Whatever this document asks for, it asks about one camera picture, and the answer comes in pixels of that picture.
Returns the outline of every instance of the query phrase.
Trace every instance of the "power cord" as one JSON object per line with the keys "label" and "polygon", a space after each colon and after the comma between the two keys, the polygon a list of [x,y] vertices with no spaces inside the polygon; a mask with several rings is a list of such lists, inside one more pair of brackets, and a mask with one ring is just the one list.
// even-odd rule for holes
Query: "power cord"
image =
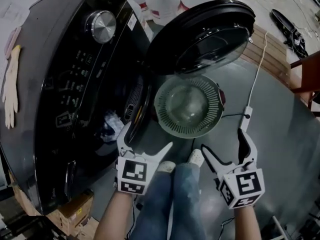
{"label": "power cord", "polygon": [[256,71],[256,73],[255,73],[255,78],[254,78],[254,81],[253,81],[253,84],[252,84],[252,87],[251,87],[251,91],[250,91],[250,94],[249,94],[249,99],[248,99],[247,107],[250,106],[250,101],[251,101],[252,92],[253,92],[253,90],[254,90],[254,87],[255,87],[255,84],[256,84],[256,81],[257,81],[257,77],[258,77],[258,74],[259,74],[259,71],[260,71],[260,68],[261,68],[262,61],[263,61],[264,58],[265,58],[266,48],[267,48],[267,45],[268,45],[268,42],[267,42],[267,34],[268,34],[268,31],[267,31],[267,32],[265,33],[265,35],[264,35],[265,46],[264,46],[264,48],[263,48],[262,57],[261,57],[261,60],[260,60],[258,69],[257,69],[257,71]]}
{"label": "power cord", "polygon": [[290,237],[291,240],[293,240],[292,236],[289,234],[289,232],[287,231],[287,226],[285,226],[284,231],[286,232],[286,234]]}
{"label": "power cord", "polygon": [[229,223],[232,222],[234,219],[235,219],[235,217],[228,218],[228,219],[226,219],[225,221],[223,221],[223,222],[221,223],[221,231],[220,231],[220,235],[219,235],[218,240],[221,240],[221,236],[222,236],[222,234],[223,234],[223,232],[224,232],[225,225],[229,224]]}
{"label": "power cord", "polygon": [[133,200],[133,204],[132,204],[132,219],[133,219],[133,222],[132,222],[132,226],[131,226],[130,230],[126,234],[125,240],[129,240],[129,237],[131,235],[132,229],[134,228],[135,223],[136,223],[135,203],[136,203],[137,198],[138,198],[138,195],[136,195],[134,200]]}
{"label": "power cord", "polygon": [[221,116],[221,118],[227,118],[227,117],[233,117],[233,116],[245,116],[246,119],[250,118],[249,114],[244,114],[244,113],[238,113],[238,114],[226,114]]}

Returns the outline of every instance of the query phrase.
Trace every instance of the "white cable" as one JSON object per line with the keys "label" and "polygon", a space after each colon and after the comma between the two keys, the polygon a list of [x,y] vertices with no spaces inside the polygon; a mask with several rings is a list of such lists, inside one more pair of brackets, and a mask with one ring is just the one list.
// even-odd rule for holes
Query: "white cable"
{"label": "white cable", "polygon": [[264,46],[264,48],[263,48],[262,57],[261,57],[261,60],[260,60],[259,67],[258,67],[258,69],[257,69],[257,71],[256,71],[256,73],[255,73],[255,78],[254,78],[254,81],[253,81],[253,84],[252,84],[252,87],[251,87],[251,91],[250,91],[250,95],[249,95],[247,107],[250,106],[250,101],[251,101],[252,92],[253,92],[253,90],[254,90],[254,87],[255,87],[255,84],[256,84],[256,81],[257,81],[257,77],[258,77],[258,74],[259,74],[259,70],[260,70],[262,61],[264,60],[264,57],[265,57],[265,52],[266,52],[266,48],[267,48],[267,45],[268,45],[268,42],[267,42],[267,34],[268,34],[268,31],[267,31],[267,32],[265,33],[265,35],[264,35],[265,46]]}

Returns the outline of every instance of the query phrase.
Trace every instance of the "control knob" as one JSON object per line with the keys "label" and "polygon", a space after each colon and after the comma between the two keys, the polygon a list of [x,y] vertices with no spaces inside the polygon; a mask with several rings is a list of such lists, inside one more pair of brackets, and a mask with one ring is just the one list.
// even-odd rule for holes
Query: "control knob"
{"label": "control knob", "polygon": [[108,10],[97,10],[85,20],[85,32],[99,44],[108,43],[116,31],[116,17]]}

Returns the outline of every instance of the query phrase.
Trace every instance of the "laundry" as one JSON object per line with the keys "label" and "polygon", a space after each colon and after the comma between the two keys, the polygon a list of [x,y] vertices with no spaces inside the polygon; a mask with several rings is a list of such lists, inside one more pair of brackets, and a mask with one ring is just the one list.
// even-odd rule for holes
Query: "laundry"
{"label": "laundry", "polygon": [[117,140],[124,123],[120,117],[112,110],[107,110],[104,114],[104,123],[101,129],[100,138],[105,143],[114,142]]}

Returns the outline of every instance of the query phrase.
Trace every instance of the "sticker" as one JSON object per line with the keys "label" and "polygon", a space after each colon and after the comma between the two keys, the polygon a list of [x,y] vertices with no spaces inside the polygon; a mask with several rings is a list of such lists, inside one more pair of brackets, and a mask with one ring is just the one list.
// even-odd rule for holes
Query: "sticker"
{"label": "sticker", "polygon": [[126,160],[122,178],[145,182],[147,177],[147,164],[143,162]]}
{"label": "sticker", "polygon": [[135,194],[142,194],[144,192],[145,186],[135,183],[121,182],[121,191],[130,192]]}
{"label": "sticker", "polygon": [[236,175],[235,177],[240,196],[261,191],[258,175],[255,171]]}
{"label": "sticker", "polygon": [[70,120],[70,114],[68,111],[58,115],[55,118],[55,127],[57,128],[67,127],[71,125],[72,125],[72,122]]}
{"label": "sticker", "polygon": [[135,14],[132,13],[132,15],[129,19],[129,22],[128,22],[128,27],[131,29],[131,31],[134,29],[136,22],[137,22],[137,18],[135,16]]}
{"label": "sticker", "polygon": [[232,201],[235,199],[234,195],[230,191],[230,188],[228,187],[227,183],[225,181],[222,182],[220,187],[220,192],[226,202],[226,204],[229,206]]}
{"label": "sticker", "polygon": [[239,199],[235,205],[233,206],[233,208],[237,208],[237,207],[242,207],[242,206],[248,206],[248,205],[251,205],[253,204],[257,198],[259,197],[260,195],[254,195],[254,196],[251,196],[251,197],[248,197],[248,198],[243,198],[243,199]]}

